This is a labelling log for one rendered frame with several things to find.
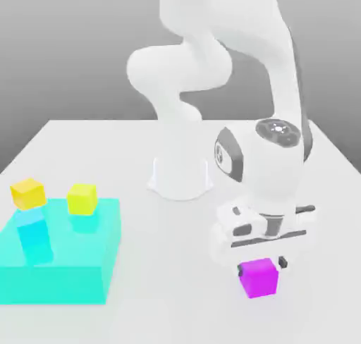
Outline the large turquoise box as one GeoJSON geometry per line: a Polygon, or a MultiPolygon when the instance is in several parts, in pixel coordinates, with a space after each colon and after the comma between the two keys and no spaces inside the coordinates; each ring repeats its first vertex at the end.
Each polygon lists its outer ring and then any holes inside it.
{"type": "Polygon", "coordinates": [[[90,216],[71,215],[65,199],[42,207],[50,243],[21,246],[14,214],[0,231],[0,305],[102,305],[121,240],[116,198],[101,198],[90,216]]]}

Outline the small cyan cube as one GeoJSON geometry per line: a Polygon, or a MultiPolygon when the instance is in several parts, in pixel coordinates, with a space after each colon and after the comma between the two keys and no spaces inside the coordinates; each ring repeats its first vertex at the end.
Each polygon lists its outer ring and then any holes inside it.
{"type": "Polygon", "coordinates": [[[46,217],[41,207],[17,210],[14,214],[21,246],[25,249],[50,243],[46,217]]]}

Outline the small magenta cube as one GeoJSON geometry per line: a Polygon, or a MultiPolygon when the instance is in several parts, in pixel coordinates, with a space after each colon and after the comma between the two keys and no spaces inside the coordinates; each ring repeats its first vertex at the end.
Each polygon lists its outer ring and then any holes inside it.
{"type": "Polygon", "coordinates": [[[248,298],[274,295],[279,271],[270,258],[242,262],[243,276],[239,277],[248,298]]]}

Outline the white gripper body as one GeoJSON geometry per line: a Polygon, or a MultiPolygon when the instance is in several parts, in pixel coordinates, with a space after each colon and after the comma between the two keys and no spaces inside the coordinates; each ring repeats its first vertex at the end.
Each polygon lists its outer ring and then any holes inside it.
{"type": "Polygon", "coordinates": [[[278,264],[279,257],[287,262],[296,258],[310,246],[310,232],[307,230],[289,232],[275,240],[263,238],[230,239],[215,224],[209,234],[209,254],[224,267],[235,269],[240,263],[270,258],[278,264]]]}

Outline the small yellow cube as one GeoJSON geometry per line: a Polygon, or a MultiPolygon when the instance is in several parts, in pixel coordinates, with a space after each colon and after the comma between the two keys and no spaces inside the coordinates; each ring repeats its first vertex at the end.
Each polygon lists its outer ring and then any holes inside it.
{"type": "Polygon", "coordinates": [[[66,196],[72,215],[93,215],[97,207],[97,189],[93,184],[74,184],[66,196]]]}

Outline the small orange cube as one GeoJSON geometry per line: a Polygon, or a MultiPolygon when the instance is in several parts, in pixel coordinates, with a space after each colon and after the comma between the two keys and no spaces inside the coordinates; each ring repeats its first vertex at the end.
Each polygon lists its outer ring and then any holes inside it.
{"type": "Polygon", "coordinates": [[[28,210],[47,203],[44,186],[33,178],[27,178],[10,186],[13,203],[20,210],[28,210]]]}

